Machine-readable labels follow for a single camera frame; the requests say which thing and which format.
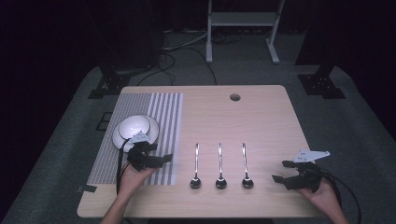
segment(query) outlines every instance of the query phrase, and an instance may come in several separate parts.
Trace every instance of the black stand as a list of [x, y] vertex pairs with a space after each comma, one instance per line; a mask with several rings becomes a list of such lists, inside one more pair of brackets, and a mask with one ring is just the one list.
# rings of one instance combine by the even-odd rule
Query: black stand
[[321, 95], [323, 99], [345, 99], [345, 95], [330, 80], [334, 63], [323, 63], [315, 74], [298, 75], [308, 95]]
[[104, 95], [119, 95], [122, 88], [126, 87], [131, 77], [123, 77], [113, 71], [111, 65], [99, 65], [103, 77], [95, 90], [92, 90], [88, 99], [102, 99]]
[[153, 68], [133, 68], [132, 65], [123, 64], [123, 67], [112, 65], [107, 59], [100, 62], [99, 68], [103, 77], [95, 90], [92, 90], [88, 99], [102, 99], [104, 95], [120, 95], [122, 88], [128, 86], [132, 76], [142, 74]]

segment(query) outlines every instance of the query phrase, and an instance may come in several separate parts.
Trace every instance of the striped mat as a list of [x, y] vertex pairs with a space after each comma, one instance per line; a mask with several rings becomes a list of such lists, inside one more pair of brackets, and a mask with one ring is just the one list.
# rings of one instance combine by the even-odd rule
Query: striped mat
[[[151, 155], [163, 156], [173, 153], [174, 157], [148, 178], [145, 184], [175, 185], [182, 105], [183, 93], [122, 93], [108, 124], [88, 184], [116, 184], [119, 152], [112, 142], [114, 129], [132, 115], [149, 115], [160, 125], [158, 148]], [[126, 157], [124, 154], [123, 162], [126, 162]]]

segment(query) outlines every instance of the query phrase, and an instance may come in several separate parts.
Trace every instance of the spoon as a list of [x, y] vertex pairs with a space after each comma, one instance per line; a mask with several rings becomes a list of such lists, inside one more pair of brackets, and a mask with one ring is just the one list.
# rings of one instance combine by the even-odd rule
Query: spoon
[[227, 187], [227, 181], [222, 177], [222, 146], [219, 143], [219, 168], [220, 168], [220, 177], [216, 180], [216, 188], [225, 189]]
[[199, 144], [195, 145], [195, 177], [190, 182], [190, 187], [192, 189], [198, 189], [201, 187], [201, 180], [198, 178], [198, 152], [199, 152]]
[[242, 185], [247, 188], [253, 188], [253, 180], [248, 177], [248, 162], [247, 162], [247, 147], [245, 143], [242, 144], [242, 153], [244, 154], [244, 164], [245, 164], [245, 178], [242, 180]]

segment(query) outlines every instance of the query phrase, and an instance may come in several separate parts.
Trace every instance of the floor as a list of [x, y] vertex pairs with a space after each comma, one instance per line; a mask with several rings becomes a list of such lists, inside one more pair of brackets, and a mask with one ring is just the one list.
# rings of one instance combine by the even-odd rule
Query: floor
[[[170, 33], [166, 35], [165, 46], [171, 48], [200, 35]], [[394, 139], [342, 69], [335, 67], [331, 79], [346, 99], [323, 99], [305, 93], [298, 75], [315, 73], [318, 66], [294, 65], [304, 35], [277, 35], [275, 47], [281, 61], [278, 65], [272, 64], [265, 46], [264, 38], [268, 35], [225, 36], [225, 40], [221, 39], [225, 42], [213, 47], [212, 64], [205, 63], [205, 41], [197, 41], [161, 56], [160, 67], [169, 67], [167, 73], [153, 68], [131, 77], [129, 85], [284, 86], [311, 150], [332, 153], [329, 158], [319, 160], [318, 165], [353, 189], [360, 202], [362, 223], [396, 223]], [[118, 99], [117, 95], [88, 99], [101, 77], [97, 67], [87, 74], [3, 223], [99, 222], [100, 218], [79, 217], [77, 208], [82, 195], [78, 188], [87, 182], [105, 134], [96, 131], [96, 126], [105, 112], [114, 109]], [[344, 212], [350, 223], [356, 223], [356, 204], [345, 188], [340, 190]], [[324, 217], [273, 218], [273, 221], [329, 223]]]

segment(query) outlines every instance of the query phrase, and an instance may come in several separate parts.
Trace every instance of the human hand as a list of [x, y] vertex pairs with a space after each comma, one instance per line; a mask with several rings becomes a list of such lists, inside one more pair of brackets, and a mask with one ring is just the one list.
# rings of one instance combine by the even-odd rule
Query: human hand
[[312, 192], [311, 189], [297, 189], [297, 191], [328, 217], [332, 223], [347, 223], [332, 184], [326, 178], [321, 179], [320, 187], [316, 192]]
[[158, 169], [148, 168], [145, 170], [136, 171], [136, 169], [130, 163], [127, 163], [121, 174], [119, 196], [130, 198], [134, 192], [143, 185], [146, 178], [157, 170]]
[[134, 195], [134, 192], [137, 191], [140, 186], [142, 186], [145, 179], [155, 171], [157, 171], [157, 169], [152, 168], [136, 171], [136, 169], [128, 163], [122, 172], [119, 194], [113, 204], [108, 208], [101, 223], [121, 223], [125, 208]]

